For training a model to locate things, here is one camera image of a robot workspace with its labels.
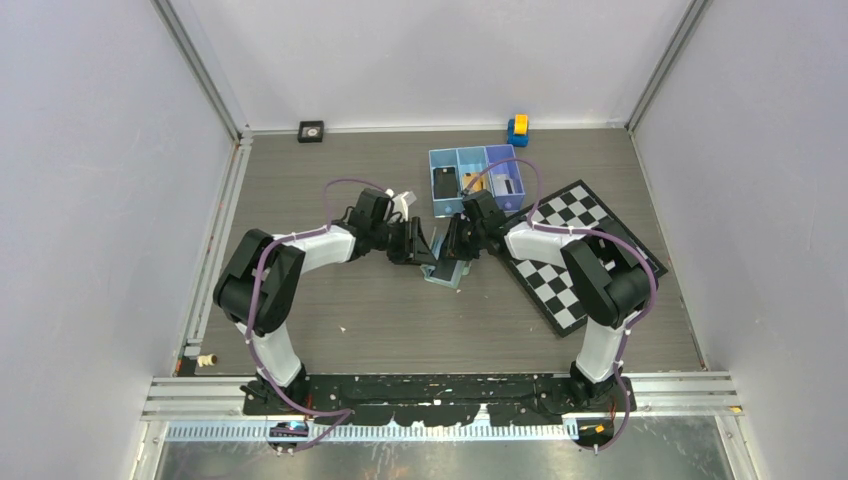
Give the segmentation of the mint green card holder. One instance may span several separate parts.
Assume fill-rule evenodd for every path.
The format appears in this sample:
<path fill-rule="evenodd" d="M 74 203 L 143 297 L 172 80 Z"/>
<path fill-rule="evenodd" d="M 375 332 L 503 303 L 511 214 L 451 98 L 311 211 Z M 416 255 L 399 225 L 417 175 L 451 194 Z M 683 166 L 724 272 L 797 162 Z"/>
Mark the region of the mint green card holder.
<path fill-rule="evenodd" d="M 461 280 L 470 273 L 471 262 L 441 258 L 444 239 L 445 235 L 434 228 L 430 238 L 431 253 L 437 263 L 435 265 L 422 265 L 420 270 L 425 281 L 458 290 Z"/>

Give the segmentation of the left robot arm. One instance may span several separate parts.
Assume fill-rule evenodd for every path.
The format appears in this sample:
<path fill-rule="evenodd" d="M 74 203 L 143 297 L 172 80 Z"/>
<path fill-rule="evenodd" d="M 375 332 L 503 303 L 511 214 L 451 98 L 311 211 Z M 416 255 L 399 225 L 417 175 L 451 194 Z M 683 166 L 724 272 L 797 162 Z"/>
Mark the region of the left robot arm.
<path fill-rule="evenodd" d="M 434 264 L 420 219 L 409 213 L 415 200 L 411 191 L 366 188 L 340 218 L 317 229 L 288 235 L 252 229 L 237 245 L 213 301 L 244 336 L 260 385 L 280 412 L 298 412 L 309 390 L 286 326 L 301 276 L 372 251 L 396 265 Z"/>

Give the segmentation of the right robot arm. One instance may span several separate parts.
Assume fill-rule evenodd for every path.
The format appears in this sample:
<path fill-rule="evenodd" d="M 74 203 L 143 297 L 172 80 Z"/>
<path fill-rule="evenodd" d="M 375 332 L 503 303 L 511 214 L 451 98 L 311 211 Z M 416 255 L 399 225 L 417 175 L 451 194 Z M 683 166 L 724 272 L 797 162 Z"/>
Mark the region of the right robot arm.
<path fill-rule="evenodd" d="M 624 385 L 623 352 L 632 327 L 653 307 L 658 282 L 641 253 L 603 221 L 595 229 L 510 219 L 487 190 L 465 192 L 451 219 L 442 255 L 471 260 L 481 251 L 503 259 L 535 261 L 566 271 L 587 315 L 583 345 L 566 388 L 577 406 L 596 410 Z"/>

